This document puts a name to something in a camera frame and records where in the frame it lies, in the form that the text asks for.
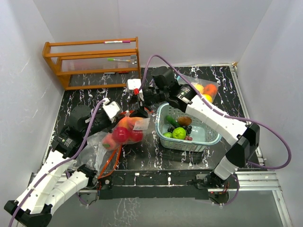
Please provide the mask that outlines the orange yellow peach toy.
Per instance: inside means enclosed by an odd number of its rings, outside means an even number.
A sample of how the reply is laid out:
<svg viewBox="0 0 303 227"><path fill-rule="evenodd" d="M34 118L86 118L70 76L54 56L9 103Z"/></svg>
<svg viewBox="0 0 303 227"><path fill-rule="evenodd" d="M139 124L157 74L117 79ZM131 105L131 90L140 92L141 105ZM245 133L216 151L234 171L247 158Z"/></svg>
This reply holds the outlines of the orange yellow peach toy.
<svg viewBox="0 0 303 227"><path fill-rule="evenodd" d="M128 130L133 130L135 123L140 120L141 118L138 117L124 117L119 121L117 124L118 127L124 127L127 128Z"/></svg>

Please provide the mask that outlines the pink fruit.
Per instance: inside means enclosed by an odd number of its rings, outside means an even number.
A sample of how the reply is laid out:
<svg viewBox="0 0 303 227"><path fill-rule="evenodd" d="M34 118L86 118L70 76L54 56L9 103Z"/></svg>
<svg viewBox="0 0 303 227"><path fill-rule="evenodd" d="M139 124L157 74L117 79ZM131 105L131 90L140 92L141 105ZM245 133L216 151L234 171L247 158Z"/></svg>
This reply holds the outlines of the pink fruit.
<svg viewBox="0 0 303 227"><path fill-rule="evenodd" d="M106 150L110 151L110 150L115 150L117 148L118 144L114 141L112 134L109 133L102 140L102 146Z"/></svg>

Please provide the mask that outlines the pink red dragonfruit toy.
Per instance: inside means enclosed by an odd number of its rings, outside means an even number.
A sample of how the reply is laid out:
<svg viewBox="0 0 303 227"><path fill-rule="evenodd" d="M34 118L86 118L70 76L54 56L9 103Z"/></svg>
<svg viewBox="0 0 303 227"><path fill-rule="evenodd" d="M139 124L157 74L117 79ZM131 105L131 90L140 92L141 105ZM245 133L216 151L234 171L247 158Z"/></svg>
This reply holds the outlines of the pink red dragonfruit toy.
<svg viewBox="0 0 303 227"><path fill-rule="evenodd" d="M114 141L119 143L125 143L129 139L130 132L127 128L116 127L112 132L112 137Z"/></svg>

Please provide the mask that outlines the red apple toy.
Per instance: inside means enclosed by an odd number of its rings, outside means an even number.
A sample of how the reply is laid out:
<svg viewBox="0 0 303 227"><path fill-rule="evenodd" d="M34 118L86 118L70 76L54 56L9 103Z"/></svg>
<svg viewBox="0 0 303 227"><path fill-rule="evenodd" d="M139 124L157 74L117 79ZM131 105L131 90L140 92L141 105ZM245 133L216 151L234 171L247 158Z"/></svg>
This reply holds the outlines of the red apple toy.
<svg viewBox="0 0 303 227"><path fill-rule="evenodd" d="M143 131L131 131L129 140L131 142L137 143L143 139L144 133Z"/></svg>

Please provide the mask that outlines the yellow pear toy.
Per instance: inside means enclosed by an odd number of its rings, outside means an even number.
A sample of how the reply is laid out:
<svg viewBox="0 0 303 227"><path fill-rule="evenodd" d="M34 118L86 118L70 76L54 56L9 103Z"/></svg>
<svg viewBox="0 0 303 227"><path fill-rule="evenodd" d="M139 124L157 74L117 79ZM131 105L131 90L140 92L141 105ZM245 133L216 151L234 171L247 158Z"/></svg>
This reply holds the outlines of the yellow pear toy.
<svg viewBox="0 0 303 227"><path fill-rule="evenodd" d="M204 93L204 87L200 84L195 84L194 87L199 91L200 94Z"/></svg>

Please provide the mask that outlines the blue zipper plastic bag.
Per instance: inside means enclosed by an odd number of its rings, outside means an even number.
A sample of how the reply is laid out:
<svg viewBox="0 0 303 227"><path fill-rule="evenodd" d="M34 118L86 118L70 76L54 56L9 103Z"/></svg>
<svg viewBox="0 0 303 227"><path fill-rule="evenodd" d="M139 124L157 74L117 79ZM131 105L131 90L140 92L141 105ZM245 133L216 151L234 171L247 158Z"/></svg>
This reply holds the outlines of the blue zipper plastic bag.
<svg viewBox="0 0 303 227"><path fill-rule="evenodd" d="M195 96L202 96L207 102L213 103L218 92L217 83L185 75L183 77L195 87L199 94L197 94L181 76L178 76L175 87L173 88L173 94L176 98L187 104L191 104Z"/></svg>

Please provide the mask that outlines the orange pumpkin toy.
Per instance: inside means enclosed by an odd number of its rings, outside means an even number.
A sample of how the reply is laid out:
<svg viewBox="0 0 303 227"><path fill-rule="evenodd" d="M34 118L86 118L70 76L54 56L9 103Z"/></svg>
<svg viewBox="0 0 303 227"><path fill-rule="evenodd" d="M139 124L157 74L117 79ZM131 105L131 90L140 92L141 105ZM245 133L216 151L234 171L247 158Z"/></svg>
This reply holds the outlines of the orange pumpkin toy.
<svg viewBox="0 0 303 227"><path fill-rule="evenodd" d="M211 97L215 97L217 94L217 86L214 84L208 84L204 87L204 94L208 94Z"/></svg>

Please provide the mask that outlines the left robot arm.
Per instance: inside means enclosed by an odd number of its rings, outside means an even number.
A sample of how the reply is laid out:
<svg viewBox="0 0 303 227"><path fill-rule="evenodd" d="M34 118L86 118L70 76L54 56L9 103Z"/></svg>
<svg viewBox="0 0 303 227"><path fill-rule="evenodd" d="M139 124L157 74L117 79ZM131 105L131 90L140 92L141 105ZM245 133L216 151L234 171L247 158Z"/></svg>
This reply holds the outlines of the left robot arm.
<svg viewBox="0 0 303 227"><path fill-rule="evenodd" d="M54 212L72 195L83 188L92 189L98 183L97 171L86 164L78 167L58 187L61 176L76 164L76 158L86 147L90 135L112 129L121 108L116 102L99 102L94 110L89 106L75 107L57 135L56 143L41 169L25 191L15 200L7 201L5 211L26 227L47 226Z"/></svg>

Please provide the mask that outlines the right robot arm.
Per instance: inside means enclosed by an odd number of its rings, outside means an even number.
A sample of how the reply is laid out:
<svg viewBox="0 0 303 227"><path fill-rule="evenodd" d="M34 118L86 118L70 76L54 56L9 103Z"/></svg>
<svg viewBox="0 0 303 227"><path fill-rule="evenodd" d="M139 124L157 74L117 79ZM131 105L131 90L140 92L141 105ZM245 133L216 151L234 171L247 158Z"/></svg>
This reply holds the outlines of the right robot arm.
<svg viewBox="0 0 303 227"><path fill-rule="evenodd" d="M166 101L171 107L195 117L218 132L231 146L225 156L208 175L208 185L221 188L240 167L244 167L259 146L260 127L222 112L208 101L188 76L174 77L175 68L160 67L153 71L156 88L143 89L143 80L129 79L128 93L135 96L139 113L148 102Z"/></svg>

